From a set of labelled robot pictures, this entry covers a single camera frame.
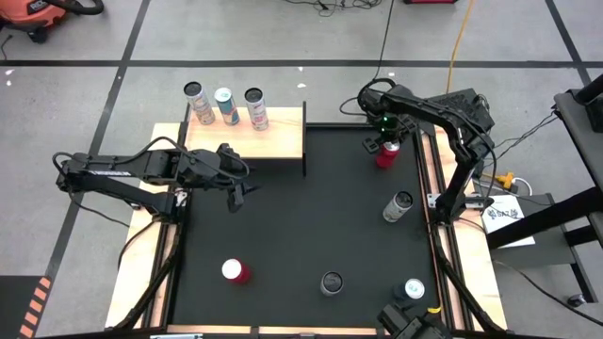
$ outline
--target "orange plug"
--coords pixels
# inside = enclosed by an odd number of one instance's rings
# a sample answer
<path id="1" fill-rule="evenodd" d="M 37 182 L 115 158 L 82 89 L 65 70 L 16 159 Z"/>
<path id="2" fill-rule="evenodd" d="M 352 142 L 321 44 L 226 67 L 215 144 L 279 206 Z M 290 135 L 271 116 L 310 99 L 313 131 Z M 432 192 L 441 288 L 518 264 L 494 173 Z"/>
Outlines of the orange plug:
<path id="1" fill-rule="evenodd" d="M 511 185 L 513 184 L 513 173 L 512 172 L 507 172 L 506 175 L 497 175 L 495 178 L 502 185 L 502 187 L 504 189 L 511 189 Z"/>

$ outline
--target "red can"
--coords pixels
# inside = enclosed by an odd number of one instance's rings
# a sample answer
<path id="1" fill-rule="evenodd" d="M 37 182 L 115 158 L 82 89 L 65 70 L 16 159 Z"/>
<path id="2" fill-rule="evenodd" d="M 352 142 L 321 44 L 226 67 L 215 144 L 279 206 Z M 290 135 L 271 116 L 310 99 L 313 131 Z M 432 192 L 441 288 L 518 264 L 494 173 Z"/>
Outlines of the red can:
<path id="1" fill-rule="evenodd" d="M 399 142 L 385 142 L 381 145 L 379 154 L 375 157 L 375 162 L 380 168 L 387 169 L 394 164 L 394 160 L 396 160 L 398 153 Z"/>
<path id="2" fill-rule="evenodd" d="M 222 275 L 232 283 L 244 284 L 252 277 L 252 272 L 239 260 L 228 259 L 222 265 Z"/>

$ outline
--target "can lid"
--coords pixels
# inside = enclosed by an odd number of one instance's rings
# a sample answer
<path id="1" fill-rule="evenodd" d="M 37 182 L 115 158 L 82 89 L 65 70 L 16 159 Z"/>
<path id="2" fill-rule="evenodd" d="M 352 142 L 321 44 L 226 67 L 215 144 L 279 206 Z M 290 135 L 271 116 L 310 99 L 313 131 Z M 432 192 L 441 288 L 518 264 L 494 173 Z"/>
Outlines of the can lid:
<path id="1" fill-rule="evenodd" d="M 425 294 L 425 286 L 419 279 L 409 279 L 404 285 L 404 291 L 412 299 L 421 299 Z"/>
<path id="2" fill-rule="evenodd" d="M 222 265 L 222 275 L 226 279 L 234 279 L 241 274 L 243 266 L 237 259 L 228 259 Z"/>
<path id="3" fill-rule="evenodd" d="M 216 93 L 214 93 L 214 99 L 221 103 L 229 101 L 232 96 L 233 92 L 228 88 L 217 89 Z"/>
<path id="4" fill-rule="evenodd" d="M 191 81 L 185 85 L 185 94 L 188 96 L 194 96 L 201 93 L 201 84 L 196 81 Z"/>
<path id="5" fill-rule="evenodd" d="M 387 141 L 384 143 L 383 146 L 385 147 L 385 149 L 387 151 L 390 151 L 390 152 L 399 150 L 399 142 L 397 142 L 397 141 L 394 141 L 394 142 Z"/>
<path id="6" fill-rule="evenodd" d="M 398 192 L 396 194 L 396 203 L 400 207 L 408 208 L 413 205 L 413 197 L 406 192 Z"/>
<path id="7" fill-rule="evenodd" d="M 262 97 L 264 96 L 264 93 L 262 93 L 262 90 L 257 89 L 257 88 L 251 88 L 251 89 L 247 89 L 247 91 L 245 91 L 245 100 L 247 100 L 247 102 L 249 103 L 257 103 L 260 100 L 262 100 Z"/>
<path id="8" fill-rule="evenodd" d="M 343 278 L 337 272 L 328 272 L 322 277 L 322 285 L 329 292 L 337 292 L 343 287 Z"/>

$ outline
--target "yellow cable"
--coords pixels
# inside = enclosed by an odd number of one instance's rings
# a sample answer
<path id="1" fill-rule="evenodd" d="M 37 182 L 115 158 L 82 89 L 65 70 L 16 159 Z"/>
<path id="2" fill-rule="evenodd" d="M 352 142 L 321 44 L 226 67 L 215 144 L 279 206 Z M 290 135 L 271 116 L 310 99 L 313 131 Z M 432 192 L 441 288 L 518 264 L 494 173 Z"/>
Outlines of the yellow cable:
<path id="1" fill-rule="evenodd" d="M 442 311 L 442 306 L 438 306 L 437 308 L 428 307 L 427 312 L 431 314 L 438 314 Z"/>
<path id="2" fill-rule="evenodd" d="M 467 21 L 469 21 L 469 14 L 471 14 L 471 9 L 473 8 L 473 4 L 475 0 L 469 0 L 469 7 L 467 7 L 467 13 L 464 14 L 463 24 L 461 25 L 461 31 L 459 31 L 459 36 L 456 38 L 456 43 L 454 44 L 454 50 L 452 51 L 452 58 L 450 59 L 450 66 L 448 67 L 448 81 L 446 82 L 446 94 L 450 90 L 450 80 L 452 80 L 452 67 L 454 67 L 454 60 L 456 60 L 456 52 L 459 49 L 459 44 L 461 44 L 461 38 L 463 37 L 464 28 L 467 26 Z"/>

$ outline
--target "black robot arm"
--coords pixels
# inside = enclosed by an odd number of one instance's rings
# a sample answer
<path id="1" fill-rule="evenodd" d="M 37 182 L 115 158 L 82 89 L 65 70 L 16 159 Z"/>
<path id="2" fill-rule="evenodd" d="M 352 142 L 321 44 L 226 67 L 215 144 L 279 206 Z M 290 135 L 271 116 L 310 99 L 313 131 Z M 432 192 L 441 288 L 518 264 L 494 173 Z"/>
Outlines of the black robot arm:
<path id="1" fill-rule="evenodd" d="M 148 150 L 162 139 L 176 148 Z M 69 159 L 59 165 L 57 157 L 60 155 Z M 137 178 L 155 186 L 226 190 L 231 212 L 236 212 L 243 204 L 243 196 L 255 189 L 243 182 L 249 174 L 249 167 L 228 144 L 221 144 L 216 152 L 187 151 L 172 140 L 159 137 L 133 156 L 57 153 L 53 161 L 59 171 L 57 186 L 60 190 L 70 194 L 105 194 L 130 205 L 144 207 L 162 221 L 175 221 L 179 204 L 176 194 L 151 193 L 112 177 Z"/>
<path id="2" fill-rule="evenodd" d="M 391 89 L 382 91 L 371 88 L 378 83 L 387 83 Z M 488 110 L 479 100 L 471 104 L 475 109 L 469 116 L 462 109 L 417 98 L 409 89 L 395 84 L 391 79 L 375 79 L 358 94 L 358 105 L 367 113 L 368 122 L 380 132 L 378 138 L 364 141 L 369 152 L 376 152 L 385 142 L 402 142 L 411 136 L 417 127 L 415 120 L 441 126 L 448 134 L 457 168 L 448 188 L 435 202 L 434 218 L 437 223 L 450 224 L 463 213 L 464 189 L 473 169 L 494 147 L 494 142 L 488 136 L 494 126 Z"/>

